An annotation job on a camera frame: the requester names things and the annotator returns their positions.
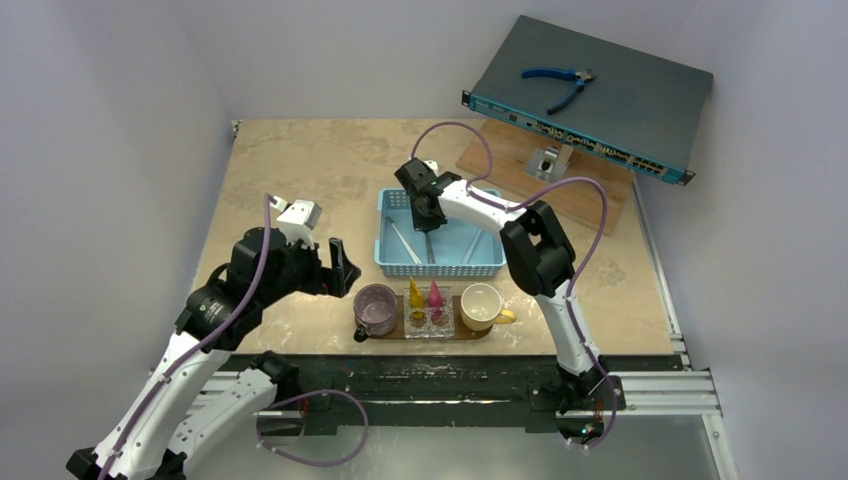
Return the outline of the clear plastic box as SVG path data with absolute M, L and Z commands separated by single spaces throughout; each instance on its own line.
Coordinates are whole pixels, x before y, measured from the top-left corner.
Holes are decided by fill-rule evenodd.
M 442 296 L 441 307 L 429 306 L 429 288 L 421 287 L 424 298 L 423 308 L 414 308 L 410 304 L 410 289 L 404 289 L 403 295 L 403 337 L 404 338 L 452 338 L 456 332 L 451 286 L 438 287 Z

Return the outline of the white toothbrush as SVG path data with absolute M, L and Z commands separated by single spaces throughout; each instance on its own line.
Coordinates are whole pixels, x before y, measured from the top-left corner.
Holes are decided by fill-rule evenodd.
M 421 265 L 421 264 L 422 264 L 422 261 L 421 261 L 420 257 L 417 255 L 417 253 L 416 253 L 416 252 L 415 252 L 415 250 L 412 248 L 412 246 L 410 245 L 410 243 L 406 240 L 406 238 L 405 238 L 405 237 L 403 236 L 403 234 L 400 232 L 400 230 L 398 229 L 398 227 L 397 227 L 397 225 L 396 225 L 395 221 L 393 220 L 393 218 L 392 218 L 391 216 L 386 216 L 386 217 L 385 217 L 385 220 L 386 220 L 386 222 L 390 225 L 390 227 L 392 228 L 392 230 L 395 232 L 395 234 L 396 234 L 397 238 L 398 238 L 398 239 L 399 239 L 399 241 L 401 242 L 401 244 L 402 244 L 402 246 L 404 247 L 404 249 L 405 249 L 405 251 L 407 252 L 407 254 L 410 256 L 411 260 L 412 260 L 412 261 L 413 261 L 416 265 Z

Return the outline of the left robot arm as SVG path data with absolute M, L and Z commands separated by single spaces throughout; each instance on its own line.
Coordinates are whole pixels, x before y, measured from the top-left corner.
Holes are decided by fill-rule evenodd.
M 235 427 L 263 407 L 299 401 L 299 369 L 280 354 L 256 356 L 224 394 L 195 413 L 201 390 L 257 328 L 266 308 L 292 293 L 346 296 L 361 271 L 338 238 L 324 266 L 307 227 L 247 231 L 229 262 L 187 299 L 165 353 L 107 437 L 73 452 L 77 479 L 183 479 Z

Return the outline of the light blue plastic basket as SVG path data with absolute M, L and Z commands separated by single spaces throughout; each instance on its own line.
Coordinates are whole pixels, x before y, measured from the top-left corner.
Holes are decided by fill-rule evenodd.
M 414 228 L 401 188 L 377 196 L 374 259 L 387 277 L 492 278 L 505 265 L 500 241 L 465 221 L 450 219 L 428 234 Z

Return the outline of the yellow toothbrush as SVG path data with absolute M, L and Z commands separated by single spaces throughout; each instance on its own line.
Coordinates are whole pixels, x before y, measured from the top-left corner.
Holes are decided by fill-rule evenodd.
M 424 296 L 412 276 L 409 277 L 408 304 L 410 316 L 415 321 L 423 321 L 425 317 L 426 302 Z

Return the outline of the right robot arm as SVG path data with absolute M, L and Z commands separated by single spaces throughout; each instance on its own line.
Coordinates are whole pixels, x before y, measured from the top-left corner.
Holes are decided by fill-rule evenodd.
M 534 196 L 509 202 L 453 172 L 440 175 L 413 158 L 394 173 L 412 208 L 414 227 L 430 232 L 457 219 L 499 237 L 515 285 L 535 299 L 555 345 L 560 412 L 584 407 L 609 380 L 582 315 L 576 281 L 584 269 L 553 208 Z

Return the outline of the yellow mug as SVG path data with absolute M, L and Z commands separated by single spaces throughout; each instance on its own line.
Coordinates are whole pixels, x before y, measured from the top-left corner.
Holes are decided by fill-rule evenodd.
M 460 316 L 463 324 L 474 332 L 517 321 L 517 315 L 505 308 L 501 294 L 487 283 L 465 288 L 460 296 Z

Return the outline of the purple translucent cup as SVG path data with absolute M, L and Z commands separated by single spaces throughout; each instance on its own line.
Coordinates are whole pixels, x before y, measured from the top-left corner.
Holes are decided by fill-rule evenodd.
M 391 333 L 397 325 L 396 308 L 397 297 L 389 286 L 370 284 L 363 287 L 353 301 L 354 340 L 362 343 L 370 337 Z

